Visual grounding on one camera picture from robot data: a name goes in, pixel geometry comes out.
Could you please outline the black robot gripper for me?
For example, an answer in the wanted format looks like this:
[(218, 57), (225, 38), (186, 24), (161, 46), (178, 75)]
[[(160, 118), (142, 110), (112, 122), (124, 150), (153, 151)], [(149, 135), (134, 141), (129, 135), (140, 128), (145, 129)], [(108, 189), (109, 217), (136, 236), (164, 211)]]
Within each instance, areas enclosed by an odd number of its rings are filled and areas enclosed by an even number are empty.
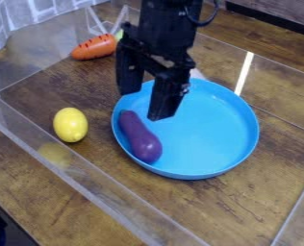
[(189, 91), (189, 69), (196, 62), (188, 54), (193, 46), (202, 0), (142, 0), (138, 25), (121, 24), (124, 36), (117, 48), (118, 92), (126, 95), (142, 88), (145, 69), (137, 56), (158, 56), (176, 67), (154, 77), (149, 120), (176, 115)]

